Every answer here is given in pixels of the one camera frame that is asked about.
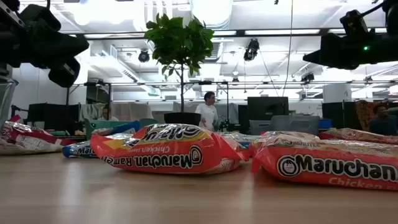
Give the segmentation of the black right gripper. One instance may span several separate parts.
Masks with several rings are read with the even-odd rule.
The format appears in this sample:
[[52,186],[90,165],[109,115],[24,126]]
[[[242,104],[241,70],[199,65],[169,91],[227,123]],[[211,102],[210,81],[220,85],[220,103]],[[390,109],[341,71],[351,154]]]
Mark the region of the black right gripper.
[[334,33],[321,37],[320,49],[305,54],[303,61],[331,68],[354,70],[362,64],[375,64],[371,52],[377,34],[338,36]]

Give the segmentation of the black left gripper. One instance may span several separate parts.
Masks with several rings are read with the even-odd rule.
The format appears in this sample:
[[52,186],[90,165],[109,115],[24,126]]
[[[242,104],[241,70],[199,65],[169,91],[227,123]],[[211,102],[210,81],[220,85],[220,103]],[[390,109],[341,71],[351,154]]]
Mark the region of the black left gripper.
[[34,29],[29,30],[29,43],[29,62],[39,68],[55,68],[64,63],[77,67],[75,57],[90,46],[85,36]]

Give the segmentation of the white box cabinet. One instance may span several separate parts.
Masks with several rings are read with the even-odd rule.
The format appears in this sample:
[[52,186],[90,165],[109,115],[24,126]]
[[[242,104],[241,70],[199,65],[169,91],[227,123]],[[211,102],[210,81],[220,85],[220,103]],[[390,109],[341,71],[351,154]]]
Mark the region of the white box cabinet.
[[352,101],[352,91],[349,83],[323,86],[324,103],[338,103],[343,101]]

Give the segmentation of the black partition screen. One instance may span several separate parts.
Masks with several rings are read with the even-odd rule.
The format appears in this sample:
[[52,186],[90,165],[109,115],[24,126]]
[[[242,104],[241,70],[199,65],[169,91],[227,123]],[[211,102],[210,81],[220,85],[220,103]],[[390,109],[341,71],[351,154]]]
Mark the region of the black partition screen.
[[361,127],[354,102],[323,103],[322,116],[324,119],[331,120],[333,128],[358,129]]

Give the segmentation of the black monitor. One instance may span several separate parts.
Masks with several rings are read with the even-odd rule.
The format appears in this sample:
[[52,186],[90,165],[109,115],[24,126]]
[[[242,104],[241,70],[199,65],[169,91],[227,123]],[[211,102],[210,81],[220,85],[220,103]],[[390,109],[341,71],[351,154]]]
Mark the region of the black monitor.
[[289,99],[287,97],[248,97],[249,120],[271,120],[275,115],[289,114]]

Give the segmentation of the person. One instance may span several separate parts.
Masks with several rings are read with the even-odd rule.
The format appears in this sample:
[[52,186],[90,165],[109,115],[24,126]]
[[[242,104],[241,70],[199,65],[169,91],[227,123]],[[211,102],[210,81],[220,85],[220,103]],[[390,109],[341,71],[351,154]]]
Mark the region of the person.
[[208,91],[204,95],[204,103],[200,103],[195,112],[200,114],[199,127],[215,131],[218,127],[218,112],[215,107],[215,93]]
[[118,119],[111,114],[111,109],[109,105],[105,105],[103,107],[102,114],[99,120],[118,121]]
[[384,105],[376,105],[373,108],[376,115],[369,122],[369,130],[371,133],[384,136],[398,136],[398,117],[388,115],[387,108]]

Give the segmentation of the orange mandala patterned cloth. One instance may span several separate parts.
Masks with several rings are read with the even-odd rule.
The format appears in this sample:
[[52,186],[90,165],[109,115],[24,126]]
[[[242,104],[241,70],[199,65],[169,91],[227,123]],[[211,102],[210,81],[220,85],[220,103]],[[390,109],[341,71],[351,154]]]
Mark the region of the orange mandala patterned cloth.
[[386,102],[369,102],[360,100],[355,103],[356,113],[363,131],[369,131],[369,124],[376,115],[373,112],[375,106],[387,106]]

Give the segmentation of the green plastic bin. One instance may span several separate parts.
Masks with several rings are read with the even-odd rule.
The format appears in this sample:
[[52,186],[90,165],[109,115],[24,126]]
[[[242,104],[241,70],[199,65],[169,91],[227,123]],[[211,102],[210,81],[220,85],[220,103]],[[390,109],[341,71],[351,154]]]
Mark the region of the green plastic bin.
[[108,121],[108,120],[98,120],[98,119],[85,119],[85,129],[86,129],[86,139],[91,139],[91,134],[96,129],[103,128],[114,128],[116,126],[133,123],[133,128],[135,132],[143,128],[144,126],[157,123],[156,119],[140,119],[135,121]]

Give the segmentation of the beige hanging cloth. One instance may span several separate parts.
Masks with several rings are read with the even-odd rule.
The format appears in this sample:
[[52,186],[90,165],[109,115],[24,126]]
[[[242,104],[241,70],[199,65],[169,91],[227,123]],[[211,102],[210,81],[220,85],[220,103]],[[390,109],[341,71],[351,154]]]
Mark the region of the beige hanging cloth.
[[[78,105],[79,119],[103,119],[102,110],[104,103]],[[140,119],[153,119],[152,110],[147,103],[111,103],[112,121],[135,121]]]

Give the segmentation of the clear plastic bin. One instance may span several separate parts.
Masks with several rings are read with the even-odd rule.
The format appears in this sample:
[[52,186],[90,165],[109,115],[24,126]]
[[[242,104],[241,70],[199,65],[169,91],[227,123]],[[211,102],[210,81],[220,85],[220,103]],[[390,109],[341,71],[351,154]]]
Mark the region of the clear plastic bin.
[[0,75],[0,134],[8,119],[12,97],[18,81]]

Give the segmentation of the green leafy potted tree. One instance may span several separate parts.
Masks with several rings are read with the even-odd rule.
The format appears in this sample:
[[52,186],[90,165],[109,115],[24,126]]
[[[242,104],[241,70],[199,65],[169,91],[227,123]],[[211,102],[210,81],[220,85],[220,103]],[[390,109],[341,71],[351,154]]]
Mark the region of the green leafy potted tree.
[[214,30],[194,17],[184,24],[182,17],[169,18],[157,14],[154,21],[146,23],[144,37],[153,43],[152,58],[161,64],[166,79],[176,75],[180,79],[180,111],[184,112],[184,71],[190,75],[201,69],[201,64],[214,49]]

